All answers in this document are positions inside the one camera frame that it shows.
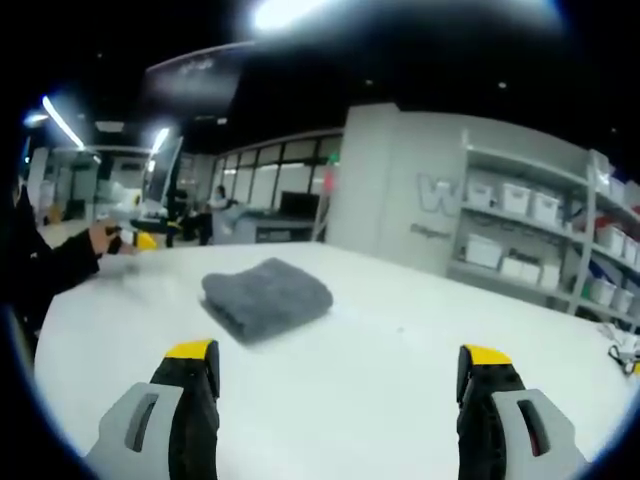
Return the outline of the person's left hand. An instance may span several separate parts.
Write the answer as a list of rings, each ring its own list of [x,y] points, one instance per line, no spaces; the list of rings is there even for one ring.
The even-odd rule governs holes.
[[[97,256],[129,255],[135,252],[132,245],[121,239],[121,228],[113,221],[97,222],[89,228],[88,232],[92,248]]]

